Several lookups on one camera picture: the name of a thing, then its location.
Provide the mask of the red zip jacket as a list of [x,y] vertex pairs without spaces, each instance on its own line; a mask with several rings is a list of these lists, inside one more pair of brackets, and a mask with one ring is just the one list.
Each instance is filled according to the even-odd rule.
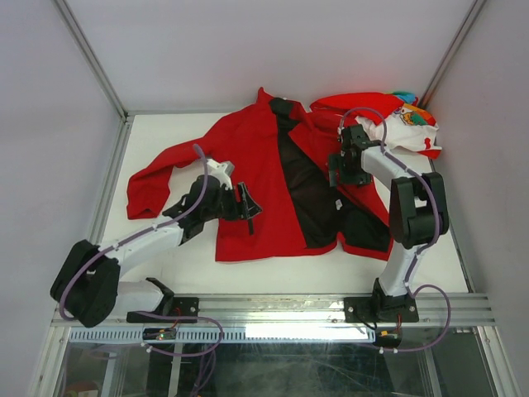
[[387,260],[393,240],[374,184],[329,184],[327,160],[340,150],[339,120],[334,110],[305,109],[260,90],[255,103],[222,117],[203,137],[163,150],[130,177],[127,216],[157,217],[174,168],[204,154],[231,162],[232,180],[244,183],[262,209],[252,224],[219,222],[218,261],[321,255],[336,246]]

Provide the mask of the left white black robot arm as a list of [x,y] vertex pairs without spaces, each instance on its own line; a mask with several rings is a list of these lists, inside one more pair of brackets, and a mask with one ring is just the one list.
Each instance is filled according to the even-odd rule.
[[122,276],[188,242],[203,231],[206,222],[252,223],[261,211],[245,184],[232,187],[216,177],[198,177],[189,192],[151,226],[107,246],[88,240],[72,246],[50,288],[60,317],[86,328],[97,326],[109,315],[124,316],[133,323],[148,318],[167,320],[181,311],[169,287],[153,276],[137,282],[124,281]]

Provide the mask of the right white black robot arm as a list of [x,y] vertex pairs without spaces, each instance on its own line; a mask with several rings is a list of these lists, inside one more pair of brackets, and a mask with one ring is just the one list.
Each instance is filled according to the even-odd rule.
[[415,323],[418,320],[412,280],[426,251],[450,226],[443,178],[419,174],[396,157],[383,142],[369,139],[360,125],[339,127],[339,153],[328,158],[333,187],[367,185],[377,179],[390,192],[390,256],[368,298],[344,300],[349,323]]

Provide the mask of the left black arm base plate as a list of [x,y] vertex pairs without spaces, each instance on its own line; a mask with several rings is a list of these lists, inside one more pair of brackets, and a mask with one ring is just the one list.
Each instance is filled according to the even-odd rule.
[[128,312],[128,323],[196,323],[198,321],[199,298],[173,296],[163,298],[153,310],[136,310]]

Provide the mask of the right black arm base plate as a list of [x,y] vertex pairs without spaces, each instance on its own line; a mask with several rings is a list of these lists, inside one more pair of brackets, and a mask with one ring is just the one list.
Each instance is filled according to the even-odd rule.
[[345,297],[347,323],[418,323],[417,304],[409,295],[397,297]]

